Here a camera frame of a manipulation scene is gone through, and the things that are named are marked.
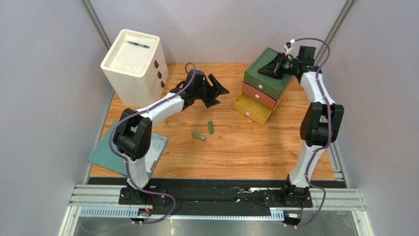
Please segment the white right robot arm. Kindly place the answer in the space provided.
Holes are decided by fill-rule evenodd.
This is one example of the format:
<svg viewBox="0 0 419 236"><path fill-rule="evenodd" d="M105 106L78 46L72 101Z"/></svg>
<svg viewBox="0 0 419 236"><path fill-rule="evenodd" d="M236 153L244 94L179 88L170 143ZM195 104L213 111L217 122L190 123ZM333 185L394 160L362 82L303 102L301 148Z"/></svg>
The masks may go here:
<svg viewBox="0 0 419 236"><path fill-rule="evenodd" d="M301 46L296 58L278 53L258 73L275 79L293 75L306 92L309 107L300 126L302 150L294 169L281 189L281 199L303 202L307 199L315 166L323 152L337 138L344 108L330 98L321 70L315 66L315 47Z"/></svg>

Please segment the red drawer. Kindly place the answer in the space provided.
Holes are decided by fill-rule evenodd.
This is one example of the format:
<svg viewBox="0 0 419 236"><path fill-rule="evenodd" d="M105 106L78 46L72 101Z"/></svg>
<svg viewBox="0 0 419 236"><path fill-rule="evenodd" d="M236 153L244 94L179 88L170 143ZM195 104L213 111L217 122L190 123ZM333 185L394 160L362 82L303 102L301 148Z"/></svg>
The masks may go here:
<svg viewBox="0 0 419 236"><path fill-rule="evenodd" d="M270 96L248 85L245 82L242 83L241 91L271 109L275 109L277 104L280 102L280 100L271 98Z"/></svg>

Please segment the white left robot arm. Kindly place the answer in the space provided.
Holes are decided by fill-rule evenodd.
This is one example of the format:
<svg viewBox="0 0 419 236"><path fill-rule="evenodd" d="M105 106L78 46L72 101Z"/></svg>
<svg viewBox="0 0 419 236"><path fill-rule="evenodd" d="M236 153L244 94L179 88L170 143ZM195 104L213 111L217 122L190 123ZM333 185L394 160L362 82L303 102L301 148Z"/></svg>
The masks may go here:
<svg viewBox="0 0 419 236"><path fill-rule="evenodd" d="M220 104L218 96L229 94L212 75L192 69L184 81L178 83L157 102L138 110L125 109L117 125L111 130L108 145L113 154L124 161L127 185L137 192L144 190L150 177L146 171L145 157L150 151L153 128L170 117L201 100L207 107Z"/></svg>

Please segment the yellow bottom drawer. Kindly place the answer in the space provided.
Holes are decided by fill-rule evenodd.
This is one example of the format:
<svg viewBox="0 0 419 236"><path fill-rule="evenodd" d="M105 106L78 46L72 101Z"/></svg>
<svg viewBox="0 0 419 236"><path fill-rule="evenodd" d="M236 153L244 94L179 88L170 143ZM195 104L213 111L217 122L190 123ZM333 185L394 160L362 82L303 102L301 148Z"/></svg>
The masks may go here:
<svg viewBox="0 0 419 236"><path fill-rule="evenodd" d="M233 108L261 126L265 125L274 113L274 109L243 92L233 101Z"/></svg>

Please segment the green top drawer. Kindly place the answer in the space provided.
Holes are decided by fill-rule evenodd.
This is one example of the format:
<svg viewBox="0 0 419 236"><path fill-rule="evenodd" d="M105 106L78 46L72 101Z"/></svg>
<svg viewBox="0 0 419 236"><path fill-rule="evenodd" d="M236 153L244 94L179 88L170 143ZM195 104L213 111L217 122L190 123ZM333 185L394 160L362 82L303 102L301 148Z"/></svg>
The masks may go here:
<svg viewBox="0 0 419 236"><path fill-rule="evenodd" d="M250 73L248 71L245 71L244 73L244 82L275 100L280 97L283 89L288 83L284 79L274 79L265 75L260 75L259 73Z"/></svg>

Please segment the light green lipstick tube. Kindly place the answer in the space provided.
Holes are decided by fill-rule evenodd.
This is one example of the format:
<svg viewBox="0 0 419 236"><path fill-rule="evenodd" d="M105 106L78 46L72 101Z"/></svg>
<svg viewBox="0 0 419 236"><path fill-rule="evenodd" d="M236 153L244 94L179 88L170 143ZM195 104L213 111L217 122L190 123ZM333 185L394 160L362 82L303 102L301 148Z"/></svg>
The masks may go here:
<svg viewBox="0 0 419 236"><path fill-rule="evenodd" d="M198 134L198 133L193 132L193 133L192 133L192 136L193 136L194 138L196 138L196 139L201 140L201 141L206 141L206 137L205 137L205 136L203 136L203 135L201 135L201 134Z"/></svg>

